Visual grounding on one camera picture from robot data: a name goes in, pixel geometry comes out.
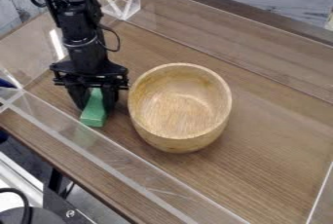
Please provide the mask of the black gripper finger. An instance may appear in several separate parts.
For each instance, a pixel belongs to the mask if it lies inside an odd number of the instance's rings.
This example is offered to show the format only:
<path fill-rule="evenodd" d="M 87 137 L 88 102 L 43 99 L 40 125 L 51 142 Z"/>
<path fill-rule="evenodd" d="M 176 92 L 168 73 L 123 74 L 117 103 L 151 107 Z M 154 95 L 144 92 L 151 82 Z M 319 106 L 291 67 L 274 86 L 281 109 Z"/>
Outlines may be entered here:
<path fill-rule="evenodd" d="M 119 91 L 115 88 L 104 87 L 101 89 L 103 105 L 107 113 L 111 113 L 115 109 L 116 102 L 119 100 Z"/>
<path fill-rule="evenodd" d="M 69 85 L 67 90 L 75 106 L 79 110 L 83 110 L 89 98 L 89 90 L 81 85 Z"/>

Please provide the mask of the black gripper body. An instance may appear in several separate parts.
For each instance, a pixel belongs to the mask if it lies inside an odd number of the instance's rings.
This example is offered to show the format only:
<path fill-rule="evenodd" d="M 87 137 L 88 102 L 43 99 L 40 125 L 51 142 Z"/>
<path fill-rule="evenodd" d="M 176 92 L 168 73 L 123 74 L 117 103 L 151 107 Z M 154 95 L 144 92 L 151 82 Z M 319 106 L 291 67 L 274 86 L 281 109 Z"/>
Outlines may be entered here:
<path fill-rule="evenodd" d="M 128 70 L 108 59 L 111 49 L 103 39 L 64 40 L 64 47 L 69 57 L 49 65 L 57 86 L 127 89 Z"/>

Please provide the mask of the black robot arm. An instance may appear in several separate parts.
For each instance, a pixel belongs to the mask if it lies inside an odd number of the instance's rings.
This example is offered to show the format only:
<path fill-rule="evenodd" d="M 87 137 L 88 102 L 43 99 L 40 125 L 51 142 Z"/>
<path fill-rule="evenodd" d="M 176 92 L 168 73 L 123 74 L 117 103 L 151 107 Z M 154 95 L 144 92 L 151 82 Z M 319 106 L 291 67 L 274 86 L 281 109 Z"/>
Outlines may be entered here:
<path fill-rule="evenodd" d="M 67 88 L 77 108 L 84 108 L 95 89 L 101 92 L 103 109 L 115 109 L 119 91 L 128 88 L 128 70 L 111 62 L 104 33 L 111 30 L 101 23 L 97 0 L 41 0 L 32 4 L 45 8 L 63 33 L 68 57 L 49 65 L 53 83 Z"/>

